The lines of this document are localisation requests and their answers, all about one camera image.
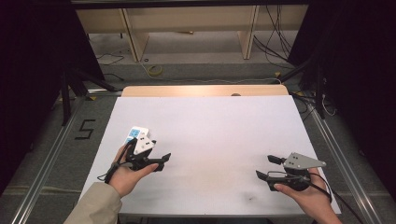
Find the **white tabletop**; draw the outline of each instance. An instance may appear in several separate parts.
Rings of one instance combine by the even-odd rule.
[[[149,217],[304,213],[291,198],[270,191],[255,172],[284,171],[267,155],[287,158],[298,152],[317,157],[290,96],[121,97],[82,194],[106,173],[133,126],[149,128],[150,139],[157,140],[150,158],[172,156],[162,172],[143,178],[122,199],[121,213]],[[332,208],[341,213],[335,200]]]

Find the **hand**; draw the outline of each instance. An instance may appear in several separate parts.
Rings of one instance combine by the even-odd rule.
[[[309,169],[309,173],[319,175],[317,168]],[[311,175],[312,183],[326,190],[325,183],[317,175]],[[282,184],[275,184],[274,187],[294,199],[303,211],[318,223],[341,223],[332,210],[328,196],[319,190],[309,187],[303,191],[296,191]]]
[[[124,147],[125,146],[119,149],[119,152],[117,153],[117,156],[114,159],[114,161],[117,161]],[[126,153],[124,153],[120,162],[125,161],[125,156]],[[157,167],[158,164],[151,164],[141,170],[132,171],[128,167],[121,166],[111,177],[110,182],[108,184],[112,186],[122,198],[123,196],[131,193],[131,191],[134,189],[134,186],[136,186],[137,182],[141,178],[153,172]]]

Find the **gray floor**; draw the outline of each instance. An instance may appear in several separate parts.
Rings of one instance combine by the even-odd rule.
[[[295,33],[290,32],[290,41],[293,39],[293,34]],[[258,34],[258,36],[265,38],[267,34]],[[233,33],[153,34],[150,37],[147,51],[144,55],[144,58],[148,59],[145,66],[162,66],[163,73],[158,77],[164,78],[153,80],[146,75],[140,64],[132,62],[132,59],[127,57],[129,54],[128,45],[127,43],[125,45],[124,41],[118,39],[118,35],[92,35],[92,47],[98,56],[114,52],[124,56],[118,63],[101,65],[105,74],[112,73],[124,78],[121,81],[117,77],[106,75],[107,82],[117,87],[128,85],[205,84],[202,80],[209,79],[245,80],[243,84],[268,83],[268,80],[265,79],[275,77],[275,72],[285,74],[288,71],[288,69],[269,64],[258,49],[253,49],[252,58],[249,61],[241,60],[242,54],[239,52],[237,37]],[[111,63],[112,60],[114,60],[114,57],[102,58],[99,59],[99,62],[106,64]],[[270,60],[273,60],[274,63],[282,63],[282,61],[275,58],[270,58]],[[209,82],[208,84],[227,84],[221,80]],[[298,90],[298,80],[299,77],[296,77],[286,82],[286,86],[290,91]],[[86,84],[90,89],[98,89],[91,83]],[[102,93],[93,93],[92,95],[96,96],[96,98],[84,101],[82,108],[79,110],[74,125],[71,127],[62,151],[49,174],[45,187],[40,192],[27,223],[62,223],[78,201],[80,191],[90,171],[96,150],[101,142],[111,110],[117,99],[115,95]],[[304,104],[300,101],[296,101],[296,105],[300,111],[305,110]],[[318,125],[309,112],[310,110],[308,109],[301,114],[301,117],[302,119],[306,118],[304,125],[318,157],[328,163],[328,166],[324,168],[324,173],[330,185],[362,217],[359,212],[360,209],[319,131]],[[86,123],[85,126],[86,128],[93,128],[92,136],[90,139],[77,140],[76,137],[87,135],[78,131],[84,119],[95,119],[93,122]],[[340,148],[346,154],[348,162],[354,167],[354,172],[372,200],[383,223],[395,223],[395,202],[381,185],[370,164],[359,154],[359,148],[354,139],[351,138],[351,134],[342,118],[338,115],[333,117],[326,116],[326,122],[329,124]],[[46,159],[52,144],[55,142],[57,134],[62,128],[61,124],[62,102],[57,101],[41,130],[41,134],[35,140],[34,150],[26,155],[20,169],[0,198],[0,223],[11,222],[24,193],[35,180],[36,174]],[[340,216],[342,221],[344,223],[358,223],[340,202],[339,204],[343,211]],[[274,223],[312,222],[307,217],[272,217],[271,219]],[[136,220],[136,217],[121,216],[122,222],[128,220]]]

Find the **beige sleeve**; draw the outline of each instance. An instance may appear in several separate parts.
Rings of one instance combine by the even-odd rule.
[[[114,224],[121,206],[120,195],[113,187],[105,183],[93,183],[64,223]]]

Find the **right hand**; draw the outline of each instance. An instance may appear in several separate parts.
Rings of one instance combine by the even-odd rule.
[[[311,168],[308,171],[309,173],[319,175],[317,168]],[[326,190],[325,183],[317,175],[311,175],[312,183]],[[319,190],[309,187],[303,191],[296,191],[282,184],[275,184],[274,187],[279,192],[291,197],[298,205],[300,205],[307,215],[312,217],[318,223],[341,223],[337,215],[332,210],[328,196]]]

